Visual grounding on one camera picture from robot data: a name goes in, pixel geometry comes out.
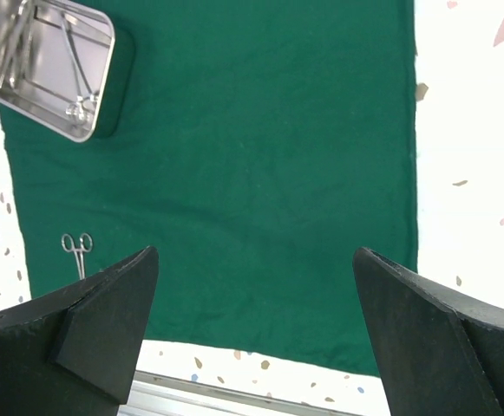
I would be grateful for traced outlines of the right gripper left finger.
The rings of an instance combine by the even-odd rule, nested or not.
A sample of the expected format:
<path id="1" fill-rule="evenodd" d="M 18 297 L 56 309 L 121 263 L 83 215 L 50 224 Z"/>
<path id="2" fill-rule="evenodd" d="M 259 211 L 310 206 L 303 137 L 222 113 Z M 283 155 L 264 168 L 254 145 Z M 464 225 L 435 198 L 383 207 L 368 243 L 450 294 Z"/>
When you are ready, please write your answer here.
<path id="1" fill-rule="evenodd" d="M 149 246 L 0 310 L 0 415 L 117 414 L 128 401 L 158 270 Z"/>

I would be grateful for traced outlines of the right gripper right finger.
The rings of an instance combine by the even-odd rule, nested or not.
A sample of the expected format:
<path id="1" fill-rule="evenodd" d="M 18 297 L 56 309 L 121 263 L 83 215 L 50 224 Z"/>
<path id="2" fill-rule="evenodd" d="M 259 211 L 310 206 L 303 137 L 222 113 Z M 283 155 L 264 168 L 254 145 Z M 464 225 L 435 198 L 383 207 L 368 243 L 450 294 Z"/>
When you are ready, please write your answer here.
<path id="1" fill-rule="evenodd" d="M 504 309 L 368 248 L 353 257 L 393 415 L 504 415 Z"/>

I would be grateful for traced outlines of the small steel hemostat clamp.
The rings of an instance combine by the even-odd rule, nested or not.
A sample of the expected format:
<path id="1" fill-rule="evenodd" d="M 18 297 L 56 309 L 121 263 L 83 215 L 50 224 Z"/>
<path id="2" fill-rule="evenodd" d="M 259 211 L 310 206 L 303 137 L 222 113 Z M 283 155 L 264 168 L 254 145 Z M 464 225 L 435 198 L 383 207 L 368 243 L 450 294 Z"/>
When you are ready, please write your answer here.
<path id="1" fill-rule="evenodd" d="M 86 278 L 85 255 L 93 249 L 93 238 L 83 232 L 78 240 L 75 240 L 71 234 L 62 235 L 62 248 L 65 252 L 72 253 L 75 257 L 75 263 L 80 280 Z"/>

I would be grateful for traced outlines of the long steel curved forceps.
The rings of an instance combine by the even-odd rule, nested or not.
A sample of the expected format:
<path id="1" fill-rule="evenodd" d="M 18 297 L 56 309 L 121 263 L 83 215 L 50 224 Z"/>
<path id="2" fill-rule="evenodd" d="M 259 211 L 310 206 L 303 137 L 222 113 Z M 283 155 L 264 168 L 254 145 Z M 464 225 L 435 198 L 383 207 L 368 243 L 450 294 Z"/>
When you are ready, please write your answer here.
<path id="1" fill-rule="evenodd" d="M 100 92 L 92 89 L 85 70 L 82 66 L 82 61 L 77 53 L 74 38 L 80 37 L 86 41 L 90 41 L 87 35 L 82 35 L 73 31 L 74 27 L 82 26 L 84 29 L 88 24 L 80 21 L 77 17 L 70 15 L 65 11 L 60 11 L 62 37 L 65 42 L 71 68 L 74 74 L 76 98 L 75 101 L 69 103 L 65 110 L 65 114 L 78 126 L 81 126 L 90 121 L 90 118 L 95 115 Z"/>

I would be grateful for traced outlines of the dark green surgical cloth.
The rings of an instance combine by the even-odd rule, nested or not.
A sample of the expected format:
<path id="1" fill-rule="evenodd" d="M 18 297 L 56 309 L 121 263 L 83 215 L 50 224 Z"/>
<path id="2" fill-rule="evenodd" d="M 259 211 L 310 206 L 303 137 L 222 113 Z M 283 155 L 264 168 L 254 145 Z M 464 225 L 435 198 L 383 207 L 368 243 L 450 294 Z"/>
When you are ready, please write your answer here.
<path id="1" fill-rule="evenodd" d="M 115 133 L 1 107 L 33 296 L 146 246 L 147 338 L 374 375 L 351 263 L 416 265 L 414 4 L 95 1 L 134 38 Z"/>

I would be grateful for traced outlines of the stainless steel instrument tray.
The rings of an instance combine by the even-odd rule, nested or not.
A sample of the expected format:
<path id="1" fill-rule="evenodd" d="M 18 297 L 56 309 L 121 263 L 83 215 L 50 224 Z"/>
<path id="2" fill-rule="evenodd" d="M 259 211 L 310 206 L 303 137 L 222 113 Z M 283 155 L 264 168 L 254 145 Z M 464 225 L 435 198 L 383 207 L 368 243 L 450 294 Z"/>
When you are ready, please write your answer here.
<path id="1" fill-rule="evenodd" d="M 0 69 L 10 17 L 21 1 L 0 1 Z M 126 75 L 130 66 L 130 39 L 105 13 L 74 1 L 34 1 L 23 34 L 16 86 L 0 88 L 0 104 L 76 143 L 108 137 L 120 116 Z M 73 31 L 77 53 L 92 89 L 100 92 L 95 115 L 76 125 L 66 114 L 76 90 L 69 52 L 62 37 L 60 11 L 88 24 Z"/>

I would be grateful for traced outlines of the steel tweezers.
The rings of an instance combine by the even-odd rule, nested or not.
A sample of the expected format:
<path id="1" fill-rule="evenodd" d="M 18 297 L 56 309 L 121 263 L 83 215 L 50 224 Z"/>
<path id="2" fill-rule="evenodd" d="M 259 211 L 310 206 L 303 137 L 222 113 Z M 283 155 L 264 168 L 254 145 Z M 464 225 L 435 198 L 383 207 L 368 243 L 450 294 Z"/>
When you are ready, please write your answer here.
<path id="1" fill-rule="evenodd" d="M 0 88 L 7 82 L 11 88 L 16 86 L 19 72 L 18 59 L 23 34 L 35 6 L 34 1 L 22 0 L 15 13 L 10 17 L 8 31 L 5 38 L 3 62 L 0 69 Z"/>

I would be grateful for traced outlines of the aluminium rail frame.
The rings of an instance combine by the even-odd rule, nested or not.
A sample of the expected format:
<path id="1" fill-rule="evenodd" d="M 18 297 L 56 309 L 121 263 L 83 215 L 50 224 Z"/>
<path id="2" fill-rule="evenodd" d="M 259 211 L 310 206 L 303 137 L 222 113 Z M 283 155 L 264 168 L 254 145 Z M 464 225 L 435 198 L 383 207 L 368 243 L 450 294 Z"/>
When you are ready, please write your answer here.
<path id="1" fill-rule="evenodd" d="M 344 412 L 137 371 L 128 403 L 131 416 L 344 416 Z"/>

